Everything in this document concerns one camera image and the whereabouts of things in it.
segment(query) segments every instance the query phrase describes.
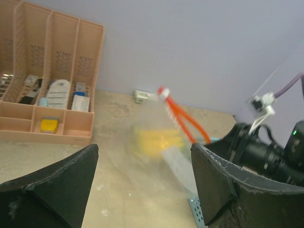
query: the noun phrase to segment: white plug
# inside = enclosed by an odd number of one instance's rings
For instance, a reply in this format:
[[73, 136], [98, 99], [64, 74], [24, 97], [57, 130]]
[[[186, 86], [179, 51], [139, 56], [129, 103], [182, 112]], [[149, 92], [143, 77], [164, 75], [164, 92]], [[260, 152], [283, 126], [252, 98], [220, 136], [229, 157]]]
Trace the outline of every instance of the white plug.
[[251, 125], [249, 134], [251, 134], [267, 117], [276, 113], [271, 105], [275, 101], [276, 99], [272, 92], [267, 93], [262, 97], [254, 96], [249, 100], [250, 106], [256, 113], [256, 117]]

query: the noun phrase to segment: small box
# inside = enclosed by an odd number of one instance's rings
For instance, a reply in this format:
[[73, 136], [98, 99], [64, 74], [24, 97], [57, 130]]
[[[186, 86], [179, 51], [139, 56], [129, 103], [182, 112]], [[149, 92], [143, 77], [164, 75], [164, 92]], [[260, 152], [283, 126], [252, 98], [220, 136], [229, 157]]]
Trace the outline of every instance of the small box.
[[36, 75], [28, 75], [28, 77], [24, 81], [24, 85], [28, 87], [32, 87], [36, 83], [38, 78], [39, 77]]
[[42, 119], [40, 129], [42, 133], [55, 134], [58, 128], [58, 119], [46, 117]]
[[80, 111], [80, 112], [88, 112], [90, 105], [90, 98], [86, 96], [79, 96], [75, 95], [72, 110], [73, 111]]

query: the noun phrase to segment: black camera body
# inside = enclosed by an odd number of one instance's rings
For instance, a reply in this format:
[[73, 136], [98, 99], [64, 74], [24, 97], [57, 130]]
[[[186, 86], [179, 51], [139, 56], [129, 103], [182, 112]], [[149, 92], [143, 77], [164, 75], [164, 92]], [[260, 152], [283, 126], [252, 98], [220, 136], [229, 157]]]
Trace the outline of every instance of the black camera body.
[[[270, 144], [258, 137], [261, 127], [266, 128]], [[304, 187], [304, 121], [296, 123], [285, 148], [273, 139], [268, 126], [259, 126], [251, 135], [249, 129], [249, 124], [235, 124], [223, 138], [230, 145], [222, 157], [272, 180]]]

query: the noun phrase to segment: yellow sponge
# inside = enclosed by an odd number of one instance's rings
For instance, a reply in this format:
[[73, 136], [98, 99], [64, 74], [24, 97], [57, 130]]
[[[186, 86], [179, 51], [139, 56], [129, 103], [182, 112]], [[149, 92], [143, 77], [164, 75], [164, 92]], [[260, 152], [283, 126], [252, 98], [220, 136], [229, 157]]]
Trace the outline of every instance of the yellow sponge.
[[58, 128], [58, 119], [53, 117], [45, 117], [41, 121], [40, 129], [42, 133], [55, 134]]

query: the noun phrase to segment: white clip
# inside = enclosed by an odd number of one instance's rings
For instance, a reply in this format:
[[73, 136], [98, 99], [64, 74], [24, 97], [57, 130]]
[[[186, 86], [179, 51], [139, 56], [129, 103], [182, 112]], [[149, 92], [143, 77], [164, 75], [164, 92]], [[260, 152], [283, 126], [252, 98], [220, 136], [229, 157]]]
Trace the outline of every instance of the white clip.
[[163, 100], [163, 101], [167, 100], [167, 97], [169, 96], [169, 93], [170, 93], [170, 89], [164, 88], [163, 91], [160, 94], [160, 99]]
[[275, 110], [271, 105], [263, 108], [263, 112], [254, 120], [249, 130], [249, 135], [270, 115], [276, 114]]

